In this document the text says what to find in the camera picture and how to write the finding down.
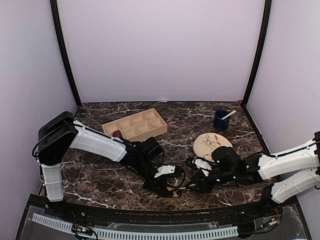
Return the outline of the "maroon striped sock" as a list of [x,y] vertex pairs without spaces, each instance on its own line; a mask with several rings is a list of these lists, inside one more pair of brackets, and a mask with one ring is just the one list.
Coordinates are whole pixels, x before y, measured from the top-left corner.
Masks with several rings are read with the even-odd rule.
[[112,136],[115,137],[115,138],[122,138],[122,133],[120,130],[115,130],[113,133],[112,133]]

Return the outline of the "brown argyle sock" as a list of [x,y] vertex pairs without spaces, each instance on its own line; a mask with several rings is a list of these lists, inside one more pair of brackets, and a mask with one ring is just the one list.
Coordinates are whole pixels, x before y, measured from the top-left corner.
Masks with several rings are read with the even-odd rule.
[[172,191],[171,192],[171,197],[172,198],[180,198],[181,197],[182,192],[180,190],[177,191]]

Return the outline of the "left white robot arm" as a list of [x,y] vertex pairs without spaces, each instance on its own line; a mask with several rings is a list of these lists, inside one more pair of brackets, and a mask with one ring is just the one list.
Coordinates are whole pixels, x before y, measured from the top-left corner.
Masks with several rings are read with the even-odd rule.
[[178,198],[182,194],[180,185],[170,185],[171,178],[186,177],[185,170],[177,165],[156,164],[154,159],[164,155],[163,148],[150,137],[143,142],[131,142],[122,137],[109,136],[96,131],[73,118],[64,111],[38,131],[38,141],[32,156],[40,165],[41,181],[45,186],[51,210],[60,218],[71,213],[65,203],[61,163],[68,149],[77,149],[105,157],[133,170],[144,179],[143,188],[160,197]]

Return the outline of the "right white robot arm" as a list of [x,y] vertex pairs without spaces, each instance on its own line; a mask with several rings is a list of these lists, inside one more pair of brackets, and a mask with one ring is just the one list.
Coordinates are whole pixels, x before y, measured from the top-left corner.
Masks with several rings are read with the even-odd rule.
[[320,182],[320,133],[313,139],[274,154],[254,153],[244,159],[229,146],[220,146],[211,153],[211,160],[190,158],[187,165],[196,171],[186,188],[201,194],[209,194],[218,185],[235,183],[253,185],[273,177],[290,173],[285,180],[266,186],[261,200],[255,205],[255,213],[266,217],[275,204],[319,184]]

